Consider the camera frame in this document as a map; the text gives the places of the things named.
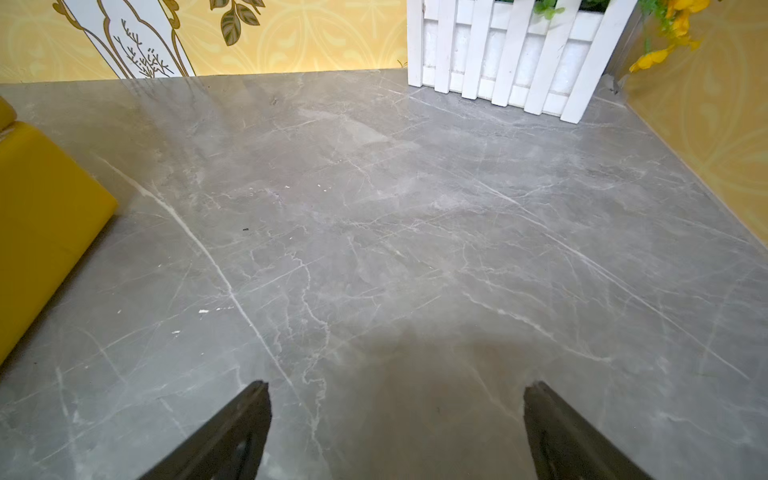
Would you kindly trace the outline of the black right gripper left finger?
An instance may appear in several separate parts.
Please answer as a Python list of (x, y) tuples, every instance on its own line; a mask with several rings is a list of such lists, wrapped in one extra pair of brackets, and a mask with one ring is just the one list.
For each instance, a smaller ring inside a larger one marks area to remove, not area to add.
[(269, 384), (254, 381), (144, 479), (254, 479), (272, 420)]

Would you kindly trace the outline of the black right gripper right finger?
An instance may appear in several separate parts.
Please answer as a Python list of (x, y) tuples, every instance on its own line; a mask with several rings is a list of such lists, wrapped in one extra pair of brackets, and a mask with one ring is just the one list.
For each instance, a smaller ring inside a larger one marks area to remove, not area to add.
[(527, 386), (523, 399), (539, 479), (651, 479), (545, 382)]

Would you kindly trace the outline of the yellow three-drawer cabinet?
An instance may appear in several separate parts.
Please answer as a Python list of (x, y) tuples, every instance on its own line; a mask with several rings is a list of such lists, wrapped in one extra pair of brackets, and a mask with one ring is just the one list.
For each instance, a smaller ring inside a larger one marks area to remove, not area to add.
[(1, 356), (8, 357), (115, 213), (117, 200), (1, 103)]

